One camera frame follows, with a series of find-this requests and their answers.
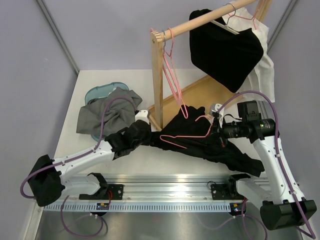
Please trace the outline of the pink hanger with black garment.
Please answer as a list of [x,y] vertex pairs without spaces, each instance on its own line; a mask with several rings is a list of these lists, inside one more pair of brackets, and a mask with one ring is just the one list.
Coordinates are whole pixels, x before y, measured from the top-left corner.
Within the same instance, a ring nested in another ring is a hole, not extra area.
[[159,139],[169,145],[187,149],[188,143],[183,141],[197,141],[206,138],[212,127],[213,118],[208,115],[184,118],[176,115],[161,131]]

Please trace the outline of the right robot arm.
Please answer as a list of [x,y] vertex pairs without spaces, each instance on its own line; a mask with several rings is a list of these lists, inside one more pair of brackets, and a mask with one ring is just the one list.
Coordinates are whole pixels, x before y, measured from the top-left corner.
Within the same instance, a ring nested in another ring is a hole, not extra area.
[[259,186],[249,176],[234,177],[227,185],[232,198],[241,195],[259,209],[268,230],[289,227],[311,228],[309,219],[317,211],[314,200],[307,200],[295,181],[285,158],[280,137],[276,136],[273,119],[263,119],[256,101],[237,105],[238,121],[226,123],[221,104],[212,104],[213,132],[224,144],[228,139],[247,138],[258,153],[267,176],[270,190]]

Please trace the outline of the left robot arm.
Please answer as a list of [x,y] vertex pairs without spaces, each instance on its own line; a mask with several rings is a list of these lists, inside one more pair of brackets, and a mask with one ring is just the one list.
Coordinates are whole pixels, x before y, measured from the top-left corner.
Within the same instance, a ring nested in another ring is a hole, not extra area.
[[105,137],[94,148],[75,155],[51,159],[47,154],[36,161],[26,181],[38,206],[45,207],[58,200],[67,189],[67,180],[95,165],[129,155],[140,145],[147,145],[152,131],[149,123],[137,120]]

